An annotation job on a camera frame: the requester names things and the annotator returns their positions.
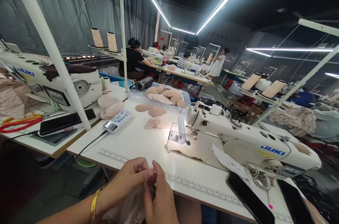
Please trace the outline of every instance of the worker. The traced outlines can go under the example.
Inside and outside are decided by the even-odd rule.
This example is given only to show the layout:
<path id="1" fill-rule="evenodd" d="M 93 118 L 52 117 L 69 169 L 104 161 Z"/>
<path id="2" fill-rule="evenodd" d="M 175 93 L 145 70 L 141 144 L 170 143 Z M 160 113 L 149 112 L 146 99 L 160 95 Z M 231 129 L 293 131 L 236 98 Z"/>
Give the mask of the worker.
<path id="1" fill-rule="evenodd" d="M 271 86 L 272 82 L 267 80 L 268 76 L 269 76 L 268 74 L 261 75 L 261 78 L 255 85 L 256 90 L 265 91 L 267 88 Z"/>
<path id="2" fill-rule="evenodd" d="M 184 57 L 180 57 L 177 63 L 177 67 L 181 69 L 185 69 L 185 66 L 187 64 L 187 60 L 190 58 L 191 53 L 189 50 L 185 50 Z"/>
<path id="3" fill-rule="evenodd" d="M 124 212 L 121 207 L 124 199 L 136 186 L 143 184 L 145 189 L 143 205 L 147 224 L 200 224 L 201 205 L 180 196 L 174 197 L 161 166 L 153 161 L 153 167 L 148 167 L 144 157 L 129 160 L 99 193 L 97 191 L 94 195 L 38 223 L 97 223 L 109 209 L 118 207 L 117 212 Z"/>
<path id="4" fill-rule="evenodd" d="M 299 97 L 295 99 L 291 99 L 295 104 L 305 107 L 305 108 L 311 108 L 313 105 L 310 103 L 316 103 L 317 98 L 307 91 L 306 87 L 302 87 L 302 91 L 298 91 L 297 95 Z"/>
<path id="5" fill-rule="evenodd" d="M 149 62 L 139 53 L 140 42 L 137 39 L 130 38 L 128 45 L 130 48 L 126 49 L 127 78 L 141 80 L 145 78 L 145 73 L 143 71 L 137 71 L 135 66 L 137 62 L 143 62 L 145 65 L 148 65 Z M 120 61 L 118 72 L 121 77 L 125 77 L 123 61 Z"/>
<path id="6" fill-rule="evenodd" d="M 229 52 L 228 48 L 224 48 L 219 57 L 215 57 L 213 59 L 213 63 L 211 65 L 211 69 L 209 71 L 209 73 L 207 74 L 207 77 L 212 80 L 213 77 L 219 77 L 222 66 L 224 64 L 225 61 L 225 55 Z"/>
<path id="7" fill-rule="evenodd" d="M 153 47 L 149 47 L 147 51 L 152 52 L 153 54 L 161 55 L 160 51 L 158 50 L 159 43 L 154 42 Z"/>

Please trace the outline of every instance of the juki logo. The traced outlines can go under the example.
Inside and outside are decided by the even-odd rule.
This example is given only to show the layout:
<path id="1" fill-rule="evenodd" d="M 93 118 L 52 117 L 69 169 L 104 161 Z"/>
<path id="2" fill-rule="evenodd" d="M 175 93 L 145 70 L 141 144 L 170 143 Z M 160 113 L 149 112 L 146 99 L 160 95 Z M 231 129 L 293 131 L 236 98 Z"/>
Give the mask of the juki logo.
<path id="1" fill-rule="evenodd" d="M 28 71 L 28 70 L 26 70 L 26 69 L 23 69 L 23 68 L 17 68 L 17 70 L 34 77 L 34 73 L 33 73 L 33 72 L 30 72 L 30 71 Z"/>
<path id="2" fill-rule="evenodd" d="M 274 148 L 269 147 L 269 146 L 261 146 L 261 148 L 263 148 L 263 149 L 265 149 L 265 150 L 267 150 L 267 151 L 271 151 L 271 152 L 273 152 L 273 153 L 277 153 L 277 154 L 279 154 L 279 155 L 281 155 L 281 156 L 284 156 L 284 155 L 285 155 L 285 152 L 279 151 L 279 150 L 274 149 Z"/>

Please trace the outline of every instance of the black smartphone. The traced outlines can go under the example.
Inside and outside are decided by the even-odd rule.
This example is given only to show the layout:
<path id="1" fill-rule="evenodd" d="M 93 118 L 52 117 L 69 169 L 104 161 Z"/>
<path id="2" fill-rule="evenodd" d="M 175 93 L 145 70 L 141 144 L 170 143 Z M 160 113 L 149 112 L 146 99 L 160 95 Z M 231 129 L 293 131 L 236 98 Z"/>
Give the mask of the black smartphone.
<path id="1" fill-rule="evenodd" d="M 275 217 L 268 206 L 257 197 L 251 188 L 248 187 L 236 173 L 230 173 L 227 184 L 259 224 L 275 223 Z"/>
<path id="2" fill-rule="evenodd" d="M 278 185 L 284 196 L 287 208 L 295 224 L 310 223 L 315 224 L 310 211 L 308 210 L 298 189 L 289 183 L 278 180 Z"/>
<path id="3" fill-rule="evenodd" d="M 88 120 L 92 120 L 95 118 L 95 113 L 93 109 L 85 110 L 86 116 Z M 80 128 L 76 125 L 81 123 L 81 119 L 78 113 L 57 117 L 54 119 L 50 119 L 48 121 L 42 121 L 40 124 L 39 135 L 46 136 L 54 133 L 59 133 L 60 130 L 66 131 L 66 128 L 76 129 Z"/>

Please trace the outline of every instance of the hair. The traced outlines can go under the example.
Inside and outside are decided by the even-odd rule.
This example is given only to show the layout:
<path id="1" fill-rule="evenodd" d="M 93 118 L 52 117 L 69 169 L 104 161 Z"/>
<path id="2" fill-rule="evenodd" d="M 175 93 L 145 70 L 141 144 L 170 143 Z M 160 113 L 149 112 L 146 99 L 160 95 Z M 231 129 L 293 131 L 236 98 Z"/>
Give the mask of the hair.
<path id="1" fill-rule="evenodd" d="M 134 37 L 128 40 L 128 45 L 133 49 L 140 47 L 140 44 L 141 44 L 140 41 L 138 41 Z"/>
<path id="2" fill-rule="evenodd" d="M 191 52 L 189 50 L 185 50 L 184 51 L 184 57 L 190 57 L 191 56 Z"/>
<path id="3" fill-rule="evenodd" d="M 230 50 L 228 48 L 224 48 L 223 51 L 225 51 L 225 53 L 227 54 Z"/>

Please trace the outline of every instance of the black shirt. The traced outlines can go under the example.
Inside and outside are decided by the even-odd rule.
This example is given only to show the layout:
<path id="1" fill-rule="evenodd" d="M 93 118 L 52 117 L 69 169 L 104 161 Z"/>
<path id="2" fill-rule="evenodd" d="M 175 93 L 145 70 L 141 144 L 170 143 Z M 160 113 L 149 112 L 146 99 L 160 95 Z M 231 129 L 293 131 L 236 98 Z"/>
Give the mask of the black shirt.
<path id="1" fill-rule="evenodd" d="M 142 55 L 136 51 L 135 49 L 127 48 L 126 49 L 126 57 L 127 57 L 127 72 L 136 71 L 135 66 L 137 62 L 141 62 L 144 60 Z M 120 70 L 124 70 L 124 62 L 121 61 L 119 65 Z"/>

